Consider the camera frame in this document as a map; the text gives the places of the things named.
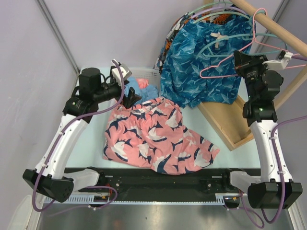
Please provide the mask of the pink shark print shorts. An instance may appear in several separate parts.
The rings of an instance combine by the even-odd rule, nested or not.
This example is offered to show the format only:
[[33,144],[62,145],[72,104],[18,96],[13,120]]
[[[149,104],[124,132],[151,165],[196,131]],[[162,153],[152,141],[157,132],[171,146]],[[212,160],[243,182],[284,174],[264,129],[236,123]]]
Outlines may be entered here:
[[164,97],[110,115],[103,148],[105,160],[157,173],[182,175],[213,164],[219,153],[212,142],[187,128],[179,106]]

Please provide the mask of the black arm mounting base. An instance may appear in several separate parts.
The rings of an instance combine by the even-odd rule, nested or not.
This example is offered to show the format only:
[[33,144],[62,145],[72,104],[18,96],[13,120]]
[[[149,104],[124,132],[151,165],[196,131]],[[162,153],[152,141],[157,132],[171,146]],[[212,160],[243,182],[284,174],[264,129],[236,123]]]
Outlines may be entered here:
[[109,195],[116,204],[203,205],[238,197],[230,185],[227,168],[207,168],[184,175],[166,175],[149,169],[103,168],[99,185],[110,186],[117,195],[102,188],[84,188],[79,194]]

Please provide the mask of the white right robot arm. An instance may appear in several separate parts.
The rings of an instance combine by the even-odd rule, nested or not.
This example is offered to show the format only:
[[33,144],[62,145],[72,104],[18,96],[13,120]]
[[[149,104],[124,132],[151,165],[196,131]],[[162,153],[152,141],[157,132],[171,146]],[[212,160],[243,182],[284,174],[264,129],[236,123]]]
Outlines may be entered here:
[[248,195],[252,208],[288,209],[302,194],[288,171],[279,142],[274,98],[280,92],[283,77],[269,66],[265,55],[251,56],[236,50],[235,71],[245,81],[248,101],[243,117],[254,136],[260,160],[260,178],[244,171],[232,171],[221,180],[226,192],[240,189]]

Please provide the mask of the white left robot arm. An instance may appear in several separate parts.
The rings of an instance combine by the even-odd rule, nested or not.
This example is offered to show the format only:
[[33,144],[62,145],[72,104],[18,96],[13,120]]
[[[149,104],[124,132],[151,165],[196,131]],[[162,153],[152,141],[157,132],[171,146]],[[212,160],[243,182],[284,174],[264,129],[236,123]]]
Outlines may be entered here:
[[115,64],[110,75],[105,77],[97,68],[83,69],[78,76],[78,85],[66,102],[57,133],[48,150],[35,169],[26,169],[23,179],[32,187],[32,205],[36,205],[36,194],[52,201],[64,202],[73,192],[91,187],[102,191],[106,180],[102,172],[88,167],[82,171],[65,173],[70,154],[81,133],[94,115],[100,114],[98,105],[112,99],[117,103],[133,102],[139,99],[134,92],[124,96],[125,84],[131,70],[124,64]]

